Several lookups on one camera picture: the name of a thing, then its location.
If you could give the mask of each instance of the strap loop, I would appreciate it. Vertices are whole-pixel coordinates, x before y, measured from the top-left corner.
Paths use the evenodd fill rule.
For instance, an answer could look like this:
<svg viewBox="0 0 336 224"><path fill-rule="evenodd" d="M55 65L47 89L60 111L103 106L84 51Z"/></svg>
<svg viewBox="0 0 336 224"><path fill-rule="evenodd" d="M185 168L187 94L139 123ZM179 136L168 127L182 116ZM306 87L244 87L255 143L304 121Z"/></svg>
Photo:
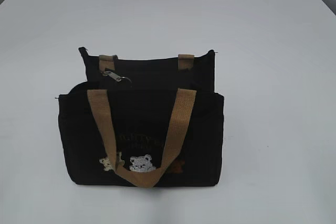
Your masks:
<svg viewBox="0 0 336 224"><path fill-rule="evenodd" d="M178 69L192 69L194 66L194 55L178 55Z"/></svg>
<svg viewBox="0 0 336 224"><path fill-rule="evenodd" d="M115 70L114 60L117 59L117 55L100 55L99 56L99 70L101 72L105 71L105 68Z"/></svg>

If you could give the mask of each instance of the tan strap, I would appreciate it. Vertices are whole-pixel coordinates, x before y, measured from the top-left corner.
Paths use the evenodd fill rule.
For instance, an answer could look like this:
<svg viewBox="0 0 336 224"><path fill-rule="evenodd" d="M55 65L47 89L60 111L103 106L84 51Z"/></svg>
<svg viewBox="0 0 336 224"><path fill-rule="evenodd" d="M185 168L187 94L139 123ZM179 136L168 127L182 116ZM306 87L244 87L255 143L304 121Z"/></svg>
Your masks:
<svg viewBox="0 0 336 224"><path fill-rule="evenodd" d="M105 68L115 70L114 59L118 58L116 55L100 55L99 56L99 70L101 72L105 71Z"/></svg>
<svg viewBox="0 0 336 224"><path fill-rule="evenodd" d="M194 55L178 55L178 69L192 69L194 66Z"/></svg>
<svg viewBox="0 0 336 224"><path fill-rule="evenodd" d="M117 161L116 136L114 134L107 91L88 90L88 100L92 114L103 139L104 147L114 172L135 186L144 188L153 187L181 152L191 113L193 111L195 97L195 90L177 90L163 149L161 167L151 172L139 173L125 169Z"/></svg>

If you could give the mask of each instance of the black canvas bag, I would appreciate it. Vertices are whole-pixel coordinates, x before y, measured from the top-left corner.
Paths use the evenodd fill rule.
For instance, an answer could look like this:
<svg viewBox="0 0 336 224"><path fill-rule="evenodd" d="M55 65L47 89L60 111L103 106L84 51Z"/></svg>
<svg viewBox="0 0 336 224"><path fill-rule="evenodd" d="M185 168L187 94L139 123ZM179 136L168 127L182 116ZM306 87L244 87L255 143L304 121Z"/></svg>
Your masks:
<svg viewBox="0 0 336 224"><path fill-rule="evenodd" d="M107 91L99 90L99 85L81 83L59 96L61 140L75 183L140 187L218 183L223 96L185 89Z"/></svg>
<svg viewBox="0 0 336 224"><path fill-rule="evenodd" d="M155 60L121 60L117 56L90 56L84 47L80 47L79 51L84 60L87 80L102 82L102 88L112 89L115 86L114 82L103 76L105 71L111 71L120 77L132 80L132 87L135 89L180 87L214 91L213 50L201 57L179 55L175 58Z"/></svg>

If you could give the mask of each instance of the bear embroidery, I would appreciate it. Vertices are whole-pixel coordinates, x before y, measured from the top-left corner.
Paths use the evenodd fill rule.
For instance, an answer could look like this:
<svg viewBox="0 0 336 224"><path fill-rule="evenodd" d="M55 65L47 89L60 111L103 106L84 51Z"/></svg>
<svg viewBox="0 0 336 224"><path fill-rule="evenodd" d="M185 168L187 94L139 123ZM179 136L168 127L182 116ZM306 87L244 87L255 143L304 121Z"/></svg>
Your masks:
<svg viewBox="0 0 336 224"><path fill-rule="evenodd" d="M99 162L103 164L105 172L112 170L112 165L108 157L99 159Z"/></svg>
<svg viewBox="0 0 336 224"><path fill-rule="evenodd" d="M149 154L140 157L131 157L132 165L130 165L130 170L138 173L147 173L155 170L156 167L153 166L151 160L152 156Z"/></svg>
<svg viewBox="0 0 336 224"><path fill-rule="evenodd" d="M184 165L184 163L185 163L184 160L175 159L170 164L165 173L175 173L175 174L183 173L182 166Z"/></svg>
<svg viewBox="0 0 336 224"><path fill-rule="evenodd" d="M103 164L105 172L113 170L111 162L108 157L99 159L99 162ZM121 159L121 152L117 152L117 163L122 166L125 164L125 161Z"/></svg>

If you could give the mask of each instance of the zipper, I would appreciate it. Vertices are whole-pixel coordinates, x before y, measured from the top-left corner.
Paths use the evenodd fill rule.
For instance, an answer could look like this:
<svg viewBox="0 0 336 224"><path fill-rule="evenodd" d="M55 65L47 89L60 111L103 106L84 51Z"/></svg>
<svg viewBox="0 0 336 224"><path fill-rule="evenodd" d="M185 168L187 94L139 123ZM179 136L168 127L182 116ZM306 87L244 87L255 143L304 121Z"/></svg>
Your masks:
<svg viewBox="0 0 336 224"><path fill-rule="evenodd" d="M112 71L105 71L102 73L103 76L109 76L111 77L113 80L119 82L122 80L128 80L130 83L132 83L131 79L128 77L124 77L124 76L119 76L116 73L112 72Z"/></svg>

